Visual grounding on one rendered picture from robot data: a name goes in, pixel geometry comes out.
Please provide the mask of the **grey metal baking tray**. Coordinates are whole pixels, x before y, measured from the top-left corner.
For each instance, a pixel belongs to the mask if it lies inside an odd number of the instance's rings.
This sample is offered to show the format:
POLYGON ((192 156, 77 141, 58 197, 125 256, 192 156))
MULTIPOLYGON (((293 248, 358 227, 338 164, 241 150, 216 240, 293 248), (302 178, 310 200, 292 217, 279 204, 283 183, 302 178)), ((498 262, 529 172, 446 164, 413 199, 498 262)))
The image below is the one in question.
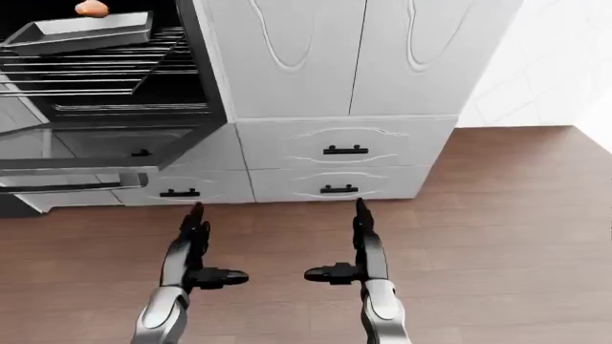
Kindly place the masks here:
POLYGON ((151 11, 140 11, 30 22, 1 42, 0 49, 40 56, 143 44, 150 39, 153 19, 151 11))

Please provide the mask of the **orange sweet potato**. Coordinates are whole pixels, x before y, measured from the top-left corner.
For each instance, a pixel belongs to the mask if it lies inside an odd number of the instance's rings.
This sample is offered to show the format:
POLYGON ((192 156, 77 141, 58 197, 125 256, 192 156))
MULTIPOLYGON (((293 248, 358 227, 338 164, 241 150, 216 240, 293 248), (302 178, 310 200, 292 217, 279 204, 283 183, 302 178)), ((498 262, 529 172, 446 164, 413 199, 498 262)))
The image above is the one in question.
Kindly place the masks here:
POLYGON ((99 0, 85 0, 75 6, 75 11, 81 16, 103 18, 108 16, 110 11, 107 5, 99 0))

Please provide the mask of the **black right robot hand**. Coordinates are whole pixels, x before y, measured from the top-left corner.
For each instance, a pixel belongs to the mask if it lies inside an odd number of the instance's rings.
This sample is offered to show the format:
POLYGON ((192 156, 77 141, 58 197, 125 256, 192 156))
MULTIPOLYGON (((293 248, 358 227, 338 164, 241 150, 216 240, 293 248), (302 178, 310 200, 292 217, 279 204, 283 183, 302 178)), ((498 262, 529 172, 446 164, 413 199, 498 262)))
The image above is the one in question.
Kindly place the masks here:
POLYGON ((356 215, 353 218, 353 248, 355 263, 335 263, 308 269, 304 279, 331 286, 348 286, 359 282, 365 286, 370 280, 388 280, 383 242, 374 230, 374 217, 362 198, 356 200, 356 215))

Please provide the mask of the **glass oven door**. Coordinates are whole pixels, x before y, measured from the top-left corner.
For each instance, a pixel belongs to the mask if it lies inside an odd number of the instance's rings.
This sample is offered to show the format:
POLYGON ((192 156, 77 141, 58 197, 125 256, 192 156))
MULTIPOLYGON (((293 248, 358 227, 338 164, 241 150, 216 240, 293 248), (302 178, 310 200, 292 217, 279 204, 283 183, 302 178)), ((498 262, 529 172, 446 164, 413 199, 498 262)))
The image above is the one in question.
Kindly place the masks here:
POLYGON ((226 123, 61 122, 0 134, 0 177, 157 173, 226 123), (131 157, 141 149, 149 157, 131 157))

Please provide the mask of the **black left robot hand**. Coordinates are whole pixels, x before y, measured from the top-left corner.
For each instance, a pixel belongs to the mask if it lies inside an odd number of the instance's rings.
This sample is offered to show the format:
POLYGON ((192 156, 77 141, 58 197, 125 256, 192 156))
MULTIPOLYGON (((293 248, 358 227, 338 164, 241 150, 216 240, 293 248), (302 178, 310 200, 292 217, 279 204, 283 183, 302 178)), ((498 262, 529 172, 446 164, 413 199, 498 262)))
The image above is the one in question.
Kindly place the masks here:
POLYGON ((159 286, 178 287, 190 294, 193 289, 219 290, 249 281, 249 275, 244 271, 204 265, 210 230, 210 223, 204 220, 204 206, 197 203, 185 215, 178 237, 168 247, 159 286))

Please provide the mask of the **white tall cabinet door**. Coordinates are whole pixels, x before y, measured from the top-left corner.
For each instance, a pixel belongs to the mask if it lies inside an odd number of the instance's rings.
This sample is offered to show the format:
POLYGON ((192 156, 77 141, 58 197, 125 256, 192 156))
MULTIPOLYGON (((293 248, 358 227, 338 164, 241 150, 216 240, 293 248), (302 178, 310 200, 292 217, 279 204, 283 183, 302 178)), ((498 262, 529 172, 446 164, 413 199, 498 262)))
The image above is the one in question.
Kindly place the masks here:
POLYGON ((459 114, 523 2, 367 0, 350 114, 459 114))
POLYGON ((366 0, 193 0, 237 120, 346 117, 366 0))

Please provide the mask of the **black oven with open cavity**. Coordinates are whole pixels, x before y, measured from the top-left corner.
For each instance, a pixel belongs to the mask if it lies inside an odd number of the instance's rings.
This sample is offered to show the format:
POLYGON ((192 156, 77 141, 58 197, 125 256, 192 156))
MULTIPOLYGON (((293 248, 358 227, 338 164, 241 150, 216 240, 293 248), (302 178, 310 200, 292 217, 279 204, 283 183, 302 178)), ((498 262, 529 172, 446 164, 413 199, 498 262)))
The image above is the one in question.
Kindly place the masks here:
POLYGON ((119 205, 228 125, 193 0, 0 0, 0 218, 119 205))

